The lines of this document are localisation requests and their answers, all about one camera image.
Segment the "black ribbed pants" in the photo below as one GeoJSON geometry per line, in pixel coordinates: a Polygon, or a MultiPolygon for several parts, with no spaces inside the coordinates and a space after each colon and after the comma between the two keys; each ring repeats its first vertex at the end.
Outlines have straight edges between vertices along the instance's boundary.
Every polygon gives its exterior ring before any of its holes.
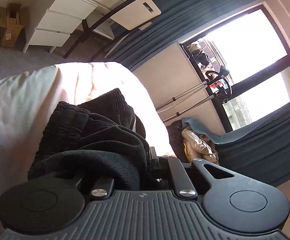
{"type": "Polygon", "coordinates": [[[80,105],[59,102],[43,131],[35,158],[72,150],[115,154],[119,190],[161,190],[148,168],[152,134],[118,88],[80,105]]]}

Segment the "beige puffer jacket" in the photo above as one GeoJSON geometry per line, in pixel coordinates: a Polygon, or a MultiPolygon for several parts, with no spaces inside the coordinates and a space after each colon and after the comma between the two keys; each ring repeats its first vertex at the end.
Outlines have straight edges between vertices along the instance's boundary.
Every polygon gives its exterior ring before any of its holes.
{"type": "Polygon", "coordinates": [[[185,156],[189,162],[200,158],[210,163],[219,164],[218,153],[209,136],[195,133],[190,126],[186,126],[182,130],[181,136],[185,156]]]}

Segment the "right teal curtain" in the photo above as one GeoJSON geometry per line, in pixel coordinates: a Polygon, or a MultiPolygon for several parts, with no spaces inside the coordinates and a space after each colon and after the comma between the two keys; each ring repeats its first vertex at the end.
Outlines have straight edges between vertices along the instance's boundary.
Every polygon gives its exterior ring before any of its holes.
{"type": "Polygon", "coordinates": [[[290,180],[290,102],[224,135],[194,118],[183,118],[182,125],[211,139],[222,167],[272,186],[290,180]]]}

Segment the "teal curtain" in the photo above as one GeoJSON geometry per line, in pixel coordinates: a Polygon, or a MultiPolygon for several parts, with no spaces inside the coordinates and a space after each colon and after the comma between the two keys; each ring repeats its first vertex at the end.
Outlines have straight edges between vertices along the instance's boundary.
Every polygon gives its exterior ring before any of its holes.
{"type": "Polygon", "coordinates": [[[182,125],[211,139],[222,167],[272,186],[290,180],[290,102],[224,135],[194,118],[183,118],[182,125]]]}
{"type": "Polygon", "coordinates": [[[109,55],[129,70],[203,25],[257,0],[153,0],[161,14],[144,30],[128,35],[109,55]]]}

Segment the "silver tripod stand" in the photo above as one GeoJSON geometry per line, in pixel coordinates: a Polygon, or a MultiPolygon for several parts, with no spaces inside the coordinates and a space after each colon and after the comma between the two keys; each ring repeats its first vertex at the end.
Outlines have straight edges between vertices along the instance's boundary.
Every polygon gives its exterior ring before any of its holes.
{"type": "Polygon", "coordinates": [[[227,103],[229,99],[231,98],[233,92],[231,85],[229,84],[229,81],[227,80],[227,77],[229,76],[230,72],[225,68],[224,66],[221,66],[220,71],[214,71],[214,70],[208,70],[205,75],[206,79],[202,81],[200,84],[188,89],[187,91],[172,97],[170,100],[164,102],[163,104],[156,107],[157,114],[167,112],[176,106],[180,105],[181,103],[185,102],[190,97],[194,96],[195,94],[198,94],[203,89],[210,88],[212,85],[216,87],[216,91],[212,93],[212,95],[207,96],[203,100],[195,103],[194,105],[187,107],[186,109],[175,112],[174,115],[171,115],[170,117],[163,120],[163,123],[167,123],[170,120],[173,120],[177,117],[182,116],[183,114],[187,113],[188,111],[208,102],[212,99],[217,99],[221,103],[227,103]]]}

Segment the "pale pink bed sheet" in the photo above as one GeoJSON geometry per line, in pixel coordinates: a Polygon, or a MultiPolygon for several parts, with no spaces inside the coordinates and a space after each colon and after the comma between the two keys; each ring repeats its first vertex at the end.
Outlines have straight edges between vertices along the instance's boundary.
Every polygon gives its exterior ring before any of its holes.
{"type": "Polygon", "coordinates": [[[174,155],[148,91],[131,71],[117,62],[57,64],[0,80],[0,194],[26,180],[58,103],[72,106],[56,124],[62,129],[58,145],[66,151],[80,131],[78,118],[83,113],[77,107],[116,88],[139,117],[157,155],[174,155]]]}

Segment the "dark framed window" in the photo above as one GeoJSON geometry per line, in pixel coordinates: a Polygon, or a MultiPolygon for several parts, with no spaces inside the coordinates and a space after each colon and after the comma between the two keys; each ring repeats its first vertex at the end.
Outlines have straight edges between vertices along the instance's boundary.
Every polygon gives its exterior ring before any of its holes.
{"type": "Polygon", "coordinates": [[[273,14],[260,4],[180,43],[201,79],[221,66],[232,94],[212,103],[226,132],[290,102],[290,45],[273,14]]]}

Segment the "left teal curtain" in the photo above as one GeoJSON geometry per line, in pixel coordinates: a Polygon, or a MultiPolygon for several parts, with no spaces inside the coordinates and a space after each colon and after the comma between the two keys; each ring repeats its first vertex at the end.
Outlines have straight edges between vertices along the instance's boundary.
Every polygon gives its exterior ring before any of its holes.
{"type": "Polygon", "coordinates": [[[129,70],[203,25],[257,0],[153,0],[161,14],[144,30],[128,35],[109,55],[129,70]]]}

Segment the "white chair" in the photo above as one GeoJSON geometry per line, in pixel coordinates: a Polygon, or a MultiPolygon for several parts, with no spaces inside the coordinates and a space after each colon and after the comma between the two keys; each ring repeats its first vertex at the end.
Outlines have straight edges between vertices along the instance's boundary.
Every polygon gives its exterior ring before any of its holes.
{"type": "Polygon", "coordinates": [[[67,59],[80,43],[90,37],[105,41],[105,45],[91,58],[93,61],[99,54],[110,48],[110,54],[129,34],[138,29],[144,29],[161,14],[159,7],[153,0],[126,0],[105,15],[91,13],[83,20],[83,33],[63,56],[67,59]]]}

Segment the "white drawer desk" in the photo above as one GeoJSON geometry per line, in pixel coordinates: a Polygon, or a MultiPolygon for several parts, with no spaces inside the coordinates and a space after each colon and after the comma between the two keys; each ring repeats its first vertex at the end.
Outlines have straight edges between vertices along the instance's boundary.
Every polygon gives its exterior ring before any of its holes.
{"type": "Polygon", "coordinates": [[[25,28],[25,53],[29,46],[61,47],[94,10],[102,14],[126,0],[33,0],[25,28]]]}

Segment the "cardboard box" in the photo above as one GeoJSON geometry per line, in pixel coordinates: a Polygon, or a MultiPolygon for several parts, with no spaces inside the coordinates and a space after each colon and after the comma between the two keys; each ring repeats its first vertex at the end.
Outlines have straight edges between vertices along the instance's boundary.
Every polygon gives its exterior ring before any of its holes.
{"type": "Polygon", "coordinates": [[[28,7],[10,3],[6,8],[0,7],[0,29],[2,47],[13,47],[20,32],[29,24],[28,7]]]}

